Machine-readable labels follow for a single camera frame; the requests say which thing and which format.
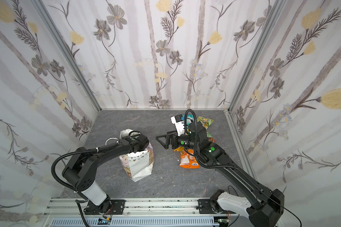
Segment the orange snack bag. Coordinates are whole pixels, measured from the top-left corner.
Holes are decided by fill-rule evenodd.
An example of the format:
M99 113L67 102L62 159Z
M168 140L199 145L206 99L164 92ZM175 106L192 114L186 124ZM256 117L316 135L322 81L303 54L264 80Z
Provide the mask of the orange snack bag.
M199 163L193 155L193 150L186 152L185 150L180 151L180 164L179 166L185 169L197 169L200 168Z

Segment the teal snack packet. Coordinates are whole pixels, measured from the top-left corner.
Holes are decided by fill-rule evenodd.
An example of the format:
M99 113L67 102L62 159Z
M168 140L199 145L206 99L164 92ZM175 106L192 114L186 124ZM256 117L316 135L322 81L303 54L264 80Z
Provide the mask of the teal snack packet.
M185 120L185 115L181 114L181 123L184 124L184 120ZM187 115L186 118L186 125L188 126L190 123L194 122L194 117L193 115L189 114Z

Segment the green yellow snack bag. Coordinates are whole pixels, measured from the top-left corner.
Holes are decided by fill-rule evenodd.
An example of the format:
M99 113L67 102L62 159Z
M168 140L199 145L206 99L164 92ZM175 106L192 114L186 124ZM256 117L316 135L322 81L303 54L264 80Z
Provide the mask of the green yellow snack bag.
M205 117L199 116L197 118L197 122L200 122L205 129L208 129L210 125L214 122L214 120L211 118L205 118Z

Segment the white cartoon paper gift bag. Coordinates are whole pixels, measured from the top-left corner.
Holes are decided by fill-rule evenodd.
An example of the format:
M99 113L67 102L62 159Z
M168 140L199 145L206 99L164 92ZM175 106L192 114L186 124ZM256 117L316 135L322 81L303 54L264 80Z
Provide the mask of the white cartoon paper gift bag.
M154 153L150 142L146 143L145 148L136 148L128 154L119 156L119 159L125 172L134 182L152 174Z

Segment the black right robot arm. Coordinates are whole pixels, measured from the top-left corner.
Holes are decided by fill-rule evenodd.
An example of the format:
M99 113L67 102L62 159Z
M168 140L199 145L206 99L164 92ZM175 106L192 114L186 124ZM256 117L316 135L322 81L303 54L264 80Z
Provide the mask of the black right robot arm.
M193 150L198 164L207 169L215 169L229 180L242 196L218 190L210 197L209 206L214 213L225 211L239 214L249 219L255 227L273 227L284 213L284 194L262 185L229 157L223 148L209 141L206 128L201 123L192 122L188 131L176 131L156 136L165 148Z

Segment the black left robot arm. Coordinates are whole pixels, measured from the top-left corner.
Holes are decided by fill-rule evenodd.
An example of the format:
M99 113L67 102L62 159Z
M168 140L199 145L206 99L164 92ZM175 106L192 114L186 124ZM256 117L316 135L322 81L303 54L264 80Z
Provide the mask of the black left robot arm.
M92 149L81 147L71 153L71 158L62 171L62 176L72 190L88 202L83 211L84 214L105 215L110 214L113 210L110 197L95 181L98 167L121 155L144 151L148 145L148 138L145 135L137 134L125 136L123 139L103 147Z

